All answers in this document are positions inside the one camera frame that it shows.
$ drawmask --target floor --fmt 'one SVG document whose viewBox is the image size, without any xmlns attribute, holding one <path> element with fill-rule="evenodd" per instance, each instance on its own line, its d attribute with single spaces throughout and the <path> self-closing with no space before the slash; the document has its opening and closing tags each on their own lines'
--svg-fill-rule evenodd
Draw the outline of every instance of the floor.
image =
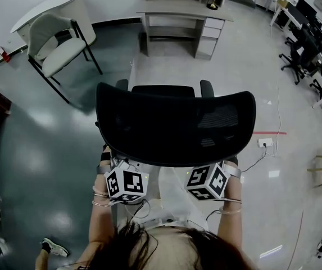
<svg viewBox="0 0 322 270">
<path fill-rule="evenodd" d="M 211 61 L 195 60 L 180 45 L 160 42 L 155 56 L 140 55 L 136 84 L 187 85 L 200 96 L 199 81 L 207 79 L 219 96 L 250 91 L 257 103 L 258 132 L 278 131 L 279 98 L 286 134 L 278 136 L 276 157 L 267 156 L 242 178 L 243 248 L 260 269 L 322 270 L 322 259 L 314 258 L 322 238 L 322 187 L 314 186 L 322 180 L 306 171 L 322 154 L 322 109 L 311 107 L 318 97 L 308 87 L 310 79 L 295 86 L 292 72 L 280 71 L 284 62 L 278 54 L 289 48 L 283 32 L 276 27 L 270 32 L 268 14 L 229 1 L 224 7 L 235 22 L 226 23 Z M 92 49 L 104 76 L 83 56 L 55 75 L 73 105 L 46 85 L 25 53 L 0 65 L 0 92 L 14 102 L 0 139 L 1 230 L 8 265 L 31 269 L 44 236 L 71 253 L 52 259 L 50 269 L 72 263 L 86 246 L 90 188 L 103 144 L 94 126 L 94 87 L 129 77 L 138 27 L 98 30 Z M 238 155 L 242 170 L 263 156 L 257 140 L 267 137 L 276 139 L 255 134 Z M 219 207 L 216 202 L 197 205 L 205 215 Z M 218 222 L 213 215 L 210 230 Z"/>
</svg>

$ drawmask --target shoe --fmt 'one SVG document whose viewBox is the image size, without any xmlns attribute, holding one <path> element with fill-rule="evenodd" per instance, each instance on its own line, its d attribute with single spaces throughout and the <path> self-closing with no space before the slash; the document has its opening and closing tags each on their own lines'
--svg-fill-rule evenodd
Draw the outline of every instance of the shoe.
<svg viewBox="0 0 322 270">
<path fill-rule="evenodd" d="M 43 239 L 42 243 L 47 243 L 49 245 L 49 247 L 51 248 L 51 254 L 60 255 L 63 257 L 67 257 L 69 255 L 69 252 L 65 248 L 57 245 L 48 238 Z"/>
</svg>

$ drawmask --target red object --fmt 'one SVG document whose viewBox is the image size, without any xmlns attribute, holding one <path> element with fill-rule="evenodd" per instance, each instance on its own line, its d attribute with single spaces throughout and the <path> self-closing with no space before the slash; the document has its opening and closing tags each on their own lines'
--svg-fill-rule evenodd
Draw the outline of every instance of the red object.
<svg viewBox="0 0 322 270">
<path fill-rule="evenodd" d="M 9 55 L 6 53 L 6 51 L 2 47 L 0 47 L 0 55 L 2 56 L 2 58 L 6 62 L 9 62 L 9 60 L 11 60 L 11 57 L 9 57 Z"/>
</svg>

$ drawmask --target chair seat cushion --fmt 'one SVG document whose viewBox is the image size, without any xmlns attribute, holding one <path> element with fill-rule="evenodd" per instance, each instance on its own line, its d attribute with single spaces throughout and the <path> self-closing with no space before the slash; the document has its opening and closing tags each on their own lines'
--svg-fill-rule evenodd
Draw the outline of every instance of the chair seat cushion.
<svg viewBox="0 0 322 270">
<path fill-rule="evenodd" d="M 71 62 L 86 47 L 86 43 L 80 38 L 71 38 L 49 54 L 43 61 L 42 71 L 46 78 L 60 71 Z"/>
</svg>

